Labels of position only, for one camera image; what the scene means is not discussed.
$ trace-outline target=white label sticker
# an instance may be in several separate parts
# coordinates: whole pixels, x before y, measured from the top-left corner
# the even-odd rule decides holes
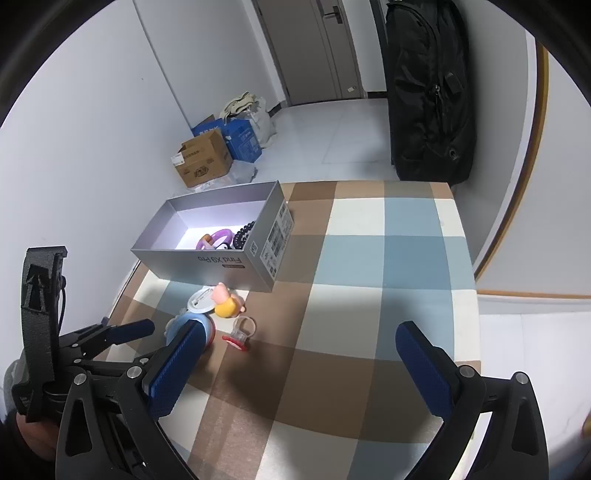
[[[174,157],[170,157],[170,160],[173,161],[173,165],[178,167],[184,163],[183,154],[181,152],[177,153]]]
[[[285,246],[293,225],[294,221],[291,218],[290,211],[287,209],[285,201],[283,201],[283,205],[281,205],[273,222],[271,233],[269,233],[261,252],[261,261],[273,279],[277,276],[277,269],[281,264],[281,259],[283,259]]]

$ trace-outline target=plaid tablecloth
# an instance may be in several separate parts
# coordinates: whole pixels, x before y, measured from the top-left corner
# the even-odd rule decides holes
[[[478,304],[462,224],[446,184],[282,185],[295,225],[272,293],[250,292],[251,350],[222,335],[160,420],[202,480],[404,478],[440,427],[394,345],[414,320],[458,363],[480,370]],[[149,338],[111,348],[129,361],[200,285],[140,265],[113,324],[149,318]],[[233,320],[215,319],[218,331]]]

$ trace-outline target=metal screw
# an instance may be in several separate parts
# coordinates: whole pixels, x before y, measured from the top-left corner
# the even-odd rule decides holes
[[[86,381],[86,374],[78,374],[74,377],[74,383],[76,385],[82,385]]]
[[[474,376],[474,369],[469,365],[462,365],[460,367],[460,375],[466,378],[472,378]]]
[[[127,370],[127,376],[130,378],[139,377],[141,374],[142,374],[142,368],[138,367],[137,365],[135,367],[131,367],[129,370]]]
[[[515,376],[515,379],[522,385],[525,385],[528,381],[530,381],[528,376],[523,372],[518,372]]]

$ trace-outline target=blue gripper pad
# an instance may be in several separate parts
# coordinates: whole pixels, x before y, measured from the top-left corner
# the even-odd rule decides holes
[[[179,335],[187,329],[182,338]],[[206,344],[205,328],[200,322],[189,320],[177,334],[174,341],[164,347],[171,354],[148,385],[148,406],[154,419],[170,414],[183,391],[197,360]]]
[[[421,393],[432,415],[447,420],[453,410],[453,386],[441,371],[443,360],[414,322],[404,322],[396,329],[396,350]]]
[[[127,323],[107,330],[107,342],[115,345],[131,342],[154,333],[154,322],[144,319],[139,322]]]

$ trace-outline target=door handle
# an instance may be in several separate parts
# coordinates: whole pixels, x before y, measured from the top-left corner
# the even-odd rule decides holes
[[[338,5],[333,5],[333,11],[327,14],[323,14],[322,15],[324,18],[331,18],[331,17],[335,17],[336,18],[336,22],[342,24],[343,23],[343,17],[340,14],[340,8]]]

